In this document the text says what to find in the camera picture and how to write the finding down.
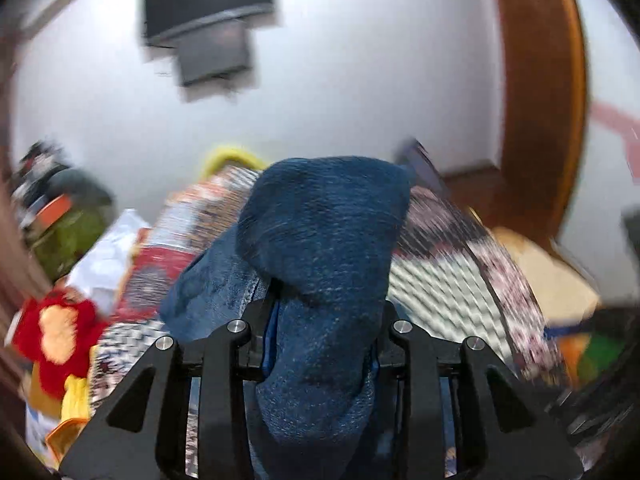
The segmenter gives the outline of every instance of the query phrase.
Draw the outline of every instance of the white plastic bag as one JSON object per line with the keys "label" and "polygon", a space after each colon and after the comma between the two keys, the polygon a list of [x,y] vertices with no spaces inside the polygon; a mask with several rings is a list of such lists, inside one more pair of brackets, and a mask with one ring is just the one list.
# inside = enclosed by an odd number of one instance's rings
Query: white plastic bag
{"label": "white plastic bag", "polygon": [[102,316],[113,313],[118,285],[129,268],[129,253],[143,227],[150,226],[135,209],[125,209],[69,273],[66,284],[92,300]]}

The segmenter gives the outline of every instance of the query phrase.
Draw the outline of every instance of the plush toy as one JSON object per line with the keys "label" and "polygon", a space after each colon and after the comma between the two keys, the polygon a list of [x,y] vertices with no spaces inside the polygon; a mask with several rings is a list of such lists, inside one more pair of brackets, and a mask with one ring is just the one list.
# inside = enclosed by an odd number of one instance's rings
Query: plush toy
{"label": "plush toy", "polygon": [[40,303],[27,300],[13,338],[17,350],[38,363],[42,389],[55,399],[64,397],[67,377],[86,377],[91,346],[108,325],[90,300],[75,300],[62,290]]}

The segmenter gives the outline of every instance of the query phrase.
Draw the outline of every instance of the white wall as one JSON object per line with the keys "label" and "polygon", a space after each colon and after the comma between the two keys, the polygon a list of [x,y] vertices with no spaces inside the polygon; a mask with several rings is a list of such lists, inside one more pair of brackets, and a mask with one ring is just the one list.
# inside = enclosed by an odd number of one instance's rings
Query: white wall
{"label": "white wall", "polygon": [[[592,102],[640,117],[640,50],[608,0],[578,0],[589,59]],[[638,271],[622,230],[624,210],[640,206],[623,139],[594,118],[559,243],[594,278],[603,298],[639,297]]]}
{"label": "white wall", "polygon": [[489,127],[490,156],[489,160],[500,168],[502,159],[502,141],[504,139],[504,107],[505,107],[505,68],[504,42],[502,41],[502,25],[500,24],[500,8],[498,0],[481,0],[482,13],[489,38],[490,66],[494,78],[492,88],[487,89],[491,101],[491,126]]}
{"label": "white wall", "polygon": [[55,138],[150,221],[219,144],[268,161],[390,159],[417,137],[439,169],[471,166],[495,155],[500,127],[485,3],[277,0],[277,24],[252,31],[253,80],[225,96],[215,83],[185,91],[172,58],[140,45],[138,0],[74,0],[24,51],[14,156]]}

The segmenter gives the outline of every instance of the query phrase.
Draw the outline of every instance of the blue towel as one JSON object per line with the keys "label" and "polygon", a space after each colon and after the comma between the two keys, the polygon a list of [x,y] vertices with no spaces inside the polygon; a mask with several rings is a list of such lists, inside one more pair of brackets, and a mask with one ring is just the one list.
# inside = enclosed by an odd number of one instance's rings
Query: blue towel
{"label": "blue towel", "polygon": [[186,270],[162,304],[169,330],[189,340],[237,317],[268,278],[286,284],[273,370],[245,389],[261,478],[338,480],[347,471],[376,400],[372,345],[409,190],[405,170],[380,160],[277,163],[256,182],[237,231]]}

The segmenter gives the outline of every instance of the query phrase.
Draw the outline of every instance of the checkered fabric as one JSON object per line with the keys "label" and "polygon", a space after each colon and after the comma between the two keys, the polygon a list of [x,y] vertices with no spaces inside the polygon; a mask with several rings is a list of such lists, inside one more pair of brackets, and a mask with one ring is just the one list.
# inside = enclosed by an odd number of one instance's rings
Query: checkered fabric
{"label": "checkered fabric", "polygon": [[455,342],[475,335],[502,360],[510,359],[500,310],[469,254],[430,259],[394,256],[388,296],[401,303],[411,322],[430,335]]}
{"label": "checkered fabric", "polygon": [[115,323],[102,333],[89,370],[91,416],[146,349],[166,334],[164,323],[157,319]]}

